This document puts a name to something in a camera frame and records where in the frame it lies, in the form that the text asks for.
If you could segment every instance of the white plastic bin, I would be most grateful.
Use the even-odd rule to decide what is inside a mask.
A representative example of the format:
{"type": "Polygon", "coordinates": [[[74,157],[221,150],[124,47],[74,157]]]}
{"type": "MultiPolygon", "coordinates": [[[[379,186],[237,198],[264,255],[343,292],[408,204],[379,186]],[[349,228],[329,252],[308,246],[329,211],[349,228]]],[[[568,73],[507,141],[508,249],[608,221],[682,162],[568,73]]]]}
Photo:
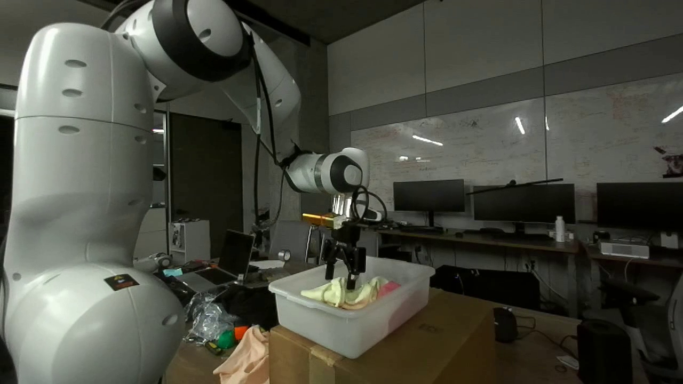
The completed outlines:
{"type": "MultiPolygon", "coordinates": [[[[346,275],[344,262],[338,262],[336,276],[346,275]]],[[[269,284],[269,289],[276,295],[280,324],[343,355],[362,355],[428,305],[433,269],[367,255],[367,270],[360,281],[370,281],[377,275],[398,281],[400,287],[360,311],[338,308],[301,296],[301,289],[324,284],[324,267],[269,284]]]]}

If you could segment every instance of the green object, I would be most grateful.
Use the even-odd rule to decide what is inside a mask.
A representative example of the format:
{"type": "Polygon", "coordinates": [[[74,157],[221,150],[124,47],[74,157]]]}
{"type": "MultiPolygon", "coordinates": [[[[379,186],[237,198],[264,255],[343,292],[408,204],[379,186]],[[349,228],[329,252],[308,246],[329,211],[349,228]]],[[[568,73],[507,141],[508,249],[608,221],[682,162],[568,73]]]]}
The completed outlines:
{"type": "Polygon", "coordinates": [[[216,338],[207,342],[206,347],[216,355],[221,355],[225,352],[225,350],[219,347],[216,338]]]}
{"type": "Polygon", "coordinates": [[[237,343],[233,329],[227,329],[216,343],[221,350],[232,350],[237,343]]]}

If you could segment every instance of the cardboard box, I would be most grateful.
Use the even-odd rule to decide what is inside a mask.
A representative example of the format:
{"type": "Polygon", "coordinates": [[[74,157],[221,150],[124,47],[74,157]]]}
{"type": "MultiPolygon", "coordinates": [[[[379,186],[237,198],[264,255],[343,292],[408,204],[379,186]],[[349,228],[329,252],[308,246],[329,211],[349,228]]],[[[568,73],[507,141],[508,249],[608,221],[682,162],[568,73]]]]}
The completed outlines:
{"type": "Polygon", "coordinates": [[[274,384],[495,382],[492,303],[443,289],[360,358],[344,358],[283,327],[271,330],[274,384]]]}

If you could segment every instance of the laptop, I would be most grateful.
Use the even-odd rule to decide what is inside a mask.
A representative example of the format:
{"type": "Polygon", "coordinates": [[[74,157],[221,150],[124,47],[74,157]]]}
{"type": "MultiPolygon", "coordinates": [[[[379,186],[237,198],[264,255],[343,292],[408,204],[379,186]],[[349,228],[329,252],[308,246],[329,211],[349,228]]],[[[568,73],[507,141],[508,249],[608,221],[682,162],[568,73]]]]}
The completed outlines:
{"type": "Polygon", "coordinates": [[[221,260],[214,267],[206,267],[187,275],[175,276],[189,289],[210,292],[219,285],[227,285],[251,270],[255,236],[237,231],[225,231],[225,243],[221,252],[221,260]]]}

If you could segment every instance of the bottle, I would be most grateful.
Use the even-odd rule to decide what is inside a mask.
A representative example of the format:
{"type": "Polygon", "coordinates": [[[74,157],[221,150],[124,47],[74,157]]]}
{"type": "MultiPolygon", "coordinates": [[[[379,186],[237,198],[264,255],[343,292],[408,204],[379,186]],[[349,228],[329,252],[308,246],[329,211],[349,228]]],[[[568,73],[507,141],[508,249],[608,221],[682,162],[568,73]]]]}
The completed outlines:
{"type": "Polygon", "coordinates": [[[555,240],[557,243],[567,240],[567,228],[564,228],[564,217],[562,215],[555,217],[555,240]]]}

